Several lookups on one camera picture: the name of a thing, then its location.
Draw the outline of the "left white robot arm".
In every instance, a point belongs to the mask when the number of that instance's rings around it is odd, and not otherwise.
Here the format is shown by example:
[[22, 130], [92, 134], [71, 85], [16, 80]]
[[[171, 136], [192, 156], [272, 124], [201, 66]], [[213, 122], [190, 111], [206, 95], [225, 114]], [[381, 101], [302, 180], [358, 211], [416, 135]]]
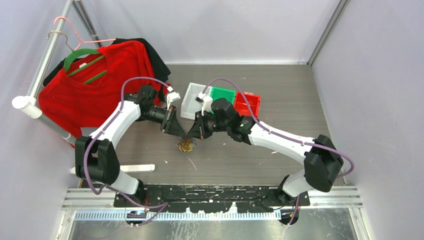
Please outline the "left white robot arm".
[[167, 109], [154, 104], [158, 92], [150, 85], [143, 85], [138, 92], [126, 93], [108, 119], [89, 136], [75, 141], [75, 175], [112, 187], [126, 194], [133, 206], [141, 206], [146, 200], [144, 183], [123, 170], [118, 160], [116, 146], [134, 122], [151, 121], [160, 125], [161, 132], [184, 137], [185, 130], [176, 116], [177, 108]]

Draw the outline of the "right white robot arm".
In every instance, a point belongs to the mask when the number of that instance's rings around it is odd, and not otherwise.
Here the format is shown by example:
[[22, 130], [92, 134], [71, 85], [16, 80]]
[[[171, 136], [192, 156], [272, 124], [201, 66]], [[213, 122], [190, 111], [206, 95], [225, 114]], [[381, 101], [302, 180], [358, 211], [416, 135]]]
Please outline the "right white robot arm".
[[210, 112], [196, 112], [187, 135], [203, 140], [218, 132], [227, 133], [239, 143], [271, 149], [303, 165], [302, 170], [285, 177], [280, 184], [277, 198], [286, 206], [309, 190], [328, 193], [344, 164], [329, 137], [304, 137], [271, 127], [253, 116], [240, 115], [224, 98], [213, 101]]

